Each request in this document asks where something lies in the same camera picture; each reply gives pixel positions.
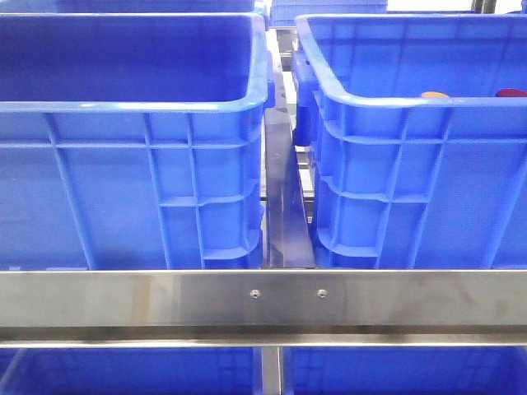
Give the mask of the blue crate lower right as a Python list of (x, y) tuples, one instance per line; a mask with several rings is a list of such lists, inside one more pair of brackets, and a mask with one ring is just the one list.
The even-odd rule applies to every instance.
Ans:
[(292, 347), (288, 394), (524, 394), (513, 346)]

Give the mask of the blue crate lower left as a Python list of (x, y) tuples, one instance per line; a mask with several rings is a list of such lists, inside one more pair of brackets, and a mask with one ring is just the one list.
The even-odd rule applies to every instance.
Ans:
[(253, 348), (28, 349), (3, 394), (260, 394)]

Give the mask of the blue crate front right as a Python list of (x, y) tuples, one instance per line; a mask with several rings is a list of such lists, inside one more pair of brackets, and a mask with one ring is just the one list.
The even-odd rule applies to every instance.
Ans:
[[(324, 268), (526, 265), (523, 14), (296, 18), (294, 140)], [(422, 98), (441, 91), (448, 98)]]

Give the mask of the red mushroom push button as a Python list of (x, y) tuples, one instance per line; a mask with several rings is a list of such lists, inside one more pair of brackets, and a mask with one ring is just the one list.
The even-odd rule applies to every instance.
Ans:
[(502, 88), (496, 92), (495, 96), (501, 98), (526, 98), (527, 91), (518, 88)]

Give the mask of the blue crate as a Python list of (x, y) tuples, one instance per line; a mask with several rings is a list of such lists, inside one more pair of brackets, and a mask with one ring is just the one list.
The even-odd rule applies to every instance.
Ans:
[(288, 394), (524, 394), (513, 346), (292, 347)]
[[(294, 140), (324, 268), (526, 265), (523, 14), (296, 18)], [(441, 91), (448, 98), (422, 98)]]
[(1, 13), (255, 12), (268, 15), (270, 1), (1, 1)]
[(293, 26), (295, 18), (307, 14), (386, 13), (386, 0), (283, 0), (273, 1), (270, 25)]
[(28, 349), (3, 394), (260, 394), (253, 348)]
[(253, 13), (1, 16), (1, 268), (262, 264)]

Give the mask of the steel centre divider rail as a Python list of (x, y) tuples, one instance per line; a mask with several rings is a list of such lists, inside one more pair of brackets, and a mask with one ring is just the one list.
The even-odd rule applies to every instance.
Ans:
[(278, 34), (266, 32), (272, 57), (275, 105), (264, 115), (267, 261), (273, 269), (316, 267), (283, 79)]

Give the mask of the blue crate rear right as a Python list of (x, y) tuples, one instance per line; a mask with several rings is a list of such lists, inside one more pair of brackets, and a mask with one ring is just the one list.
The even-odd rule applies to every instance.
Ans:
[(307, 14), (386, 13), (386, 0), (283, 0), (273, 1), (270, 25), (293, 26), (295, 18)]

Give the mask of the steel shelf front rail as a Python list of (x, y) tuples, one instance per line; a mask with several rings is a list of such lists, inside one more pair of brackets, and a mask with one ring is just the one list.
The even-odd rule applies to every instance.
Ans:
[(523, 270), (1, 275), (4, 347), (525, 343)]

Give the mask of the blue crate front left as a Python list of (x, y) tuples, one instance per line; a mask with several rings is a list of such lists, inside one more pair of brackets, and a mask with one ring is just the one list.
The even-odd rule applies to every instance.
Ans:
[(253, 13), (1, 16), (1, 268), (262, 264)]

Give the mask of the blue crate rear left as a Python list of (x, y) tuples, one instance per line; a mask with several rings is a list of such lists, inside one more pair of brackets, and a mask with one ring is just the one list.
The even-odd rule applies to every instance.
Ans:
[(270, 1), (1, 1), (1, 13), (255, 12), (268, 15)]

